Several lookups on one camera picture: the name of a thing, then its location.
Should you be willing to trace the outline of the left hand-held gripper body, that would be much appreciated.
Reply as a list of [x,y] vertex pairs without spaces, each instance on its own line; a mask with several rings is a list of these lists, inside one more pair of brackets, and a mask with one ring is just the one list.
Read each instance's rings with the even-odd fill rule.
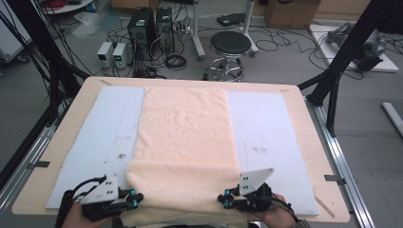
[[91,221],[117,217],[130,208],[127,196],[117,177],[106,178],[81,199],[83,214]]

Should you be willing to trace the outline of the cream terry towel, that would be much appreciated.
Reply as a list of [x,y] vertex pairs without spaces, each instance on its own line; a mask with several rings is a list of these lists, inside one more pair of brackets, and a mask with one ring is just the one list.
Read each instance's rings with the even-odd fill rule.
[[144,194],[121,215],[125,226],[188,224],[245,228],[247,216],[217,196],[239,183],[226,92],[220,88],[148,87],[144,93],[129,186]]

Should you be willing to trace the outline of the person's left hand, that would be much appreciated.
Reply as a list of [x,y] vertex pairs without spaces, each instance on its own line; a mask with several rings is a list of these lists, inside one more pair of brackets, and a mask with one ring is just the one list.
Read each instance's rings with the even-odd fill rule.
[[101,228],[112,220],[114,220],[114,218],[103,218],[97,221],[91,221],[84,216],[81,203],[74,202],[67,213],[62,228]]

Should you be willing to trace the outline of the person's right sleeve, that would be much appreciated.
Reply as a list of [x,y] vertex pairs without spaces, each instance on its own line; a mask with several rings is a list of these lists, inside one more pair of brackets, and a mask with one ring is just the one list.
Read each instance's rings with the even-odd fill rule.
[[300,219],[295,224],[293,224],[290,228],[312,228],[312,227],[306,219]]

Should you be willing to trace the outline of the white gridded mat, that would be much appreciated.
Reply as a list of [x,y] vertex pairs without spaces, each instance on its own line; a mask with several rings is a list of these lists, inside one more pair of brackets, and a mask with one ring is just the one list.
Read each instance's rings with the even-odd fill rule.
[[[69,187],[89,178],[115,176],[119,186],[134,157],[147,87],[105,86],[67,153],[46,207],[59,207]],[[273,168],[269,186],[292,203],[297,214],[319,213],[314,190],[280,93],[224,90],[240,173]]]

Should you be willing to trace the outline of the white power supply unit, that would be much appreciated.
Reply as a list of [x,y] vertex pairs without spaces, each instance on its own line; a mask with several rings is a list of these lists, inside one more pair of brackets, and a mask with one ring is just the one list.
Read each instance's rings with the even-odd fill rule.
[[112,53],[112,57],[116,68],[126,68],[131,61],[131,57],[126,46],[126,43],[118,43]]
[[111,67],[113,64],[113,45],[110,42],[103,42],[97,52],[102,67]]

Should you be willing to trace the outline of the black round stool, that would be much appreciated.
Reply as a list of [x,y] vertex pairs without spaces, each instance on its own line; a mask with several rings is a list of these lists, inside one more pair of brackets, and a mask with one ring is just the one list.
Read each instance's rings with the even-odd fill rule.
[[250,40],[236,31],[219,31],[210,39],[210,48],[219,55],[206,68],[203,79],[221,82],[239,82],[244,76],[240,58],[251,49]]

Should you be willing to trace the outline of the white base board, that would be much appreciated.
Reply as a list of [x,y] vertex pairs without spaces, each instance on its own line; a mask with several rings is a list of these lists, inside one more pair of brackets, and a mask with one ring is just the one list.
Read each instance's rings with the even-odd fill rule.
[[[326,42],[327,33],[331,30],[335,30],[336,27],[332,26],[321,26],[321,25],[311,25],[310,31],[317,42],[319,50],[323,55],[327,65],[332,63],[339,47],[332,43]],[[371,72],[389,72],[395,73],[399,68],[390,60],[385,54],[380,55],[381,62],[371,69]]]

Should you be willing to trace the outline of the large black computer tower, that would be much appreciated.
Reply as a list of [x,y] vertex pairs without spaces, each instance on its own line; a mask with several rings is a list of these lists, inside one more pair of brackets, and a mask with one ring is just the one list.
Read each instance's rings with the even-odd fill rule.
[[152,43],[157,39],[152,8],[136,8],[127,26],[136,60],[151,61]]

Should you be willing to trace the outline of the brown cardboard box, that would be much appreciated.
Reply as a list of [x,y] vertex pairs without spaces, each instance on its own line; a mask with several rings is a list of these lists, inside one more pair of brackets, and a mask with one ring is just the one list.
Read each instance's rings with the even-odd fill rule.
[[321,0],[268,0],[264,19],[269,28],[307,29]]

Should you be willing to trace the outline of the grey machine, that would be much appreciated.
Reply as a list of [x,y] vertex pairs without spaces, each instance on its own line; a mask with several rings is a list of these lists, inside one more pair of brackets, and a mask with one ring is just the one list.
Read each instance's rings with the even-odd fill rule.
[[[328,44],[336,44],[340,48],[352,32],[354,26],[355,24],[347,22],[337,29],[328,31],[326,42]],[[353,62],[360,71],[370,71],[382,62],[380,56],[385,51],[386,39],[383,35],[379,35],[375,29],[360,48]]]

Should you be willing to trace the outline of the round white table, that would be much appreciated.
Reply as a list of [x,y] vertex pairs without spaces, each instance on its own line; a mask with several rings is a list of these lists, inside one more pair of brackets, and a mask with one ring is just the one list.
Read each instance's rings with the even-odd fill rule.
[[70,12],[70,11],[86,8],[88,5],[92,4],[93,2],[94,2],[94,0],[82,0],[80,5],[66,4],[63,7],[59,8],[59,9],[44,8],[43,12],[45,14],[65,13],[65,12]]

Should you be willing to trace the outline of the black metal bracket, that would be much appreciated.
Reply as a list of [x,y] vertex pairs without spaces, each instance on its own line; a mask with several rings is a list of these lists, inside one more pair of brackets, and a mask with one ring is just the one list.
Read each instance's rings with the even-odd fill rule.
[[338,175],[325,175],[324,179],[326,181],[336,182],[338,185],[344,185],[346,181]]
[[28,170],[34,170],[37,167],[40,168],[48,168],[50,164],[50,161],[36,161],[36,162],[31,162],[28,166],[27,169]]

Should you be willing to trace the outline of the aluminium rail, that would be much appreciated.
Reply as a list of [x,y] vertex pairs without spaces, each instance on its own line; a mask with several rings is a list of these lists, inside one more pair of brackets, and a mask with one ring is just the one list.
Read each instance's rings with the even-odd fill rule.
[[375,228],[371,214],[362,198],[360,191],[354,179],[354,175],[349,164],[343,154],[341,146],[336,137],[331,135],[331,131],[326,126],[327,115],[322,106],[317,106],[304,99],[308,109],[313,112],[316,123],[320,127],[320,135],[324,138],[326,149],[331,164],[336,171],[336,175],[343,178],[346,183],[338,185],[342,189],[342,193],[347,198],[349,213],[355,218],[358,228]]
[[60,105],[56,117],[51,119],[48,107],[0,171],[0,212],[7,210],[29,178],[32,170],[28,170],[27,166],[42,157],[67,111],[67,107]]

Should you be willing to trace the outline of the black metal frame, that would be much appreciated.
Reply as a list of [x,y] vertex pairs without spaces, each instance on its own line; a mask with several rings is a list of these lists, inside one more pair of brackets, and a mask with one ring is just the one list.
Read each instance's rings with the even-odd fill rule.
[[371,0],[329,66],[316,77],[297,86],[300,90],[316,86],[307,96],[308,101],[315,106],[322,106],[324,99],[330,95],[325,126],[333,138],[336,136],[336,103],[341,76],[396,1]]

